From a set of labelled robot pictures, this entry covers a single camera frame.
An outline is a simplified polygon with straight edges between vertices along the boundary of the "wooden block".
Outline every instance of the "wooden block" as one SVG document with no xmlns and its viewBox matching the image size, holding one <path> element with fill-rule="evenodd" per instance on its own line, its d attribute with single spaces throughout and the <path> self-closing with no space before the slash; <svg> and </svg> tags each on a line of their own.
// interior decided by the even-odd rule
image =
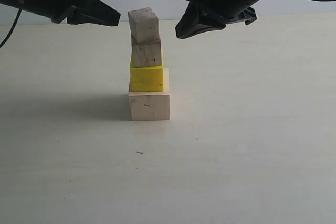
<svg viewBox="0 0 336 224">
<path fill-rule="evenodd" d="M 129 103 L 133 121 L 158 121 L 170 119 L 169 70 L 164 70 L 163 92 L 133 92 L 130 82 Z"/>
<path fill-rule="evenodd" d="M 162 92 L 164 90 L 164 67 L 136 68 L 131 58 L 131 83 L 133 92 Z"/>
<path fill-rule="evenodd" d="M 149 7 L 128 12 L 128 17 L 131 34 L 136 43 L 141 44 L 160 38 L 159 18 Z"/>
<path fill-rule="evenodd" d="M 132 36 L 132 51 L 136 68 L 162 65 L 161 40 L 138 44 Z"/>
</svg>

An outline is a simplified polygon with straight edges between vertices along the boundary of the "large wooden block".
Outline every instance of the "large wooden block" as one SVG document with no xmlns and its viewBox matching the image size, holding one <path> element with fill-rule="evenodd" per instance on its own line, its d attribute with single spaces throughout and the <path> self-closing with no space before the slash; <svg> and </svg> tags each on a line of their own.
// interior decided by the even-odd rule
<svg viewBox="0 0 336 224">
<path fill-rule="evenodd" d="M 164 67 L 136 68 L 131 58 L 131 83 L 134 92 L 162 92 L 164 90 Z"/>
<path fill-rule="evenodd" d="M 138 44 L 160 38 L 159 18 L 149 7 L 130 11 L 128 17 L 131 34 Z"/>
<path fill-rule="evenodd" d="M 133 92 L 130 82 L 129 103 L 133 121 L 158 121 L 170 119 L 169 70 L 164 70 L 163 92 Z"/>
<path fill-rule="evenodd" d="M 138 44 L 132 36 L 132 52 L 136 68 L 162 65 L 162 47 L 160 39 Z"/>
</svg>

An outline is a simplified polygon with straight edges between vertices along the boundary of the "yellow plastic block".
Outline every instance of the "yellow plastic block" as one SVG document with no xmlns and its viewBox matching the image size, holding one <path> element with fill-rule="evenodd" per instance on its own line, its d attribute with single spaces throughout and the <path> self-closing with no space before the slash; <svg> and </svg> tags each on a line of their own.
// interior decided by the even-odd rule
<svg viewBox="0 0 336 224">
<path fill-rule="evenodd" d="M 133 92 L 163 92 L 164 67 L 136 68 L 133 57 L 131 58 L 131 83 Z"/>
</svg>

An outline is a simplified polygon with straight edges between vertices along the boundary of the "stacked blocks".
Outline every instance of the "stacked blocks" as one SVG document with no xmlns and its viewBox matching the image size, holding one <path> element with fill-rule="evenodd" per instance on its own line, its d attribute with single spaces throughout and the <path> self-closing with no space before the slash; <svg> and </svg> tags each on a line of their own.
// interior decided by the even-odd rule
<svg viewBox="0 0 336 224">
<path fill-rule="evenodd" d="M 129 12 L 132 56 L 129 102 L 134 121 L 170 119 L 169 71 L 163 66 L 159 19 L 150 8 Z"/>
</svg>

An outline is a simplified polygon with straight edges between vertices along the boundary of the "table surface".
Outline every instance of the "table surface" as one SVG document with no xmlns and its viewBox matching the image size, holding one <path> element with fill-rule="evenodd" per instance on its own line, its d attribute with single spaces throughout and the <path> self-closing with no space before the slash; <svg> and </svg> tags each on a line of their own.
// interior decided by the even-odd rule
<svg viewBox="0 0 336 224">
<path fill-rule="evenodd" d="M 161 22 L 163 122 L 129 120 L 127 23 L 17 27 L 0 50 L 0 223 L 334 223 L 335 20 L 188 40 Z"/>
</svg>

